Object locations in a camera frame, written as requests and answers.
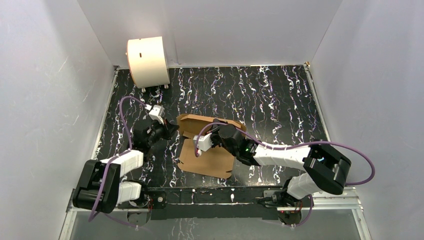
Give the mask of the brown cardboard box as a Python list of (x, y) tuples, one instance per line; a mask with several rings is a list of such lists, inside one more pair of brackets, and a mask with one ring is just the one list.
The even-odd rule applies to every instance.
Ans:
[(211, 135), (200, 131), (214, 118), (184, 113), (177, 118), (179, 133), (185, 137), (177, 166), (185, 172), (228, 179), (235, 157), (223, 147), (212, 147)]

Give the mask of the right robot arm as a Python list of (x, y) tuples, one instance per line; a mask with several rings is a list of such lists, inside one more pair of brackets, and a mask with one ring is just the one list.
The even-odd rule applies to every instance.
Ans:
[(315, 192), (341, 195), (352, 165), (350, 159), (326, 142), (300, 147), (267, 144), (218, 119), (205, 136), (212, 148), (224, 148), (244, 165), (282, 166), (303, 171), (284, 184), (281, 199), (288, 207), (295, 207), (302, 198)]

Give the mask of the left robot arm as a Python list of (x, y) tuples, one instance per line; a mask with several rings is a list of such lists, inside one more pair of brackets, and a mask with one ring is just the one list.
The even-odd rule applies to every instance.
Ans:
[(111, 213), (117, 205), (131, 202), (144, 208), (150, 201), (147, 185), (140, 180), (122, 181), (127, 173), (143, 166), (146, 155), (161, 140), (170, 140), (179, 126), (153, 120), (143, 130), (135, 129), (131, 144), (123, 153), (103, 160), (85, 162), (72, 196), (76, 208)]

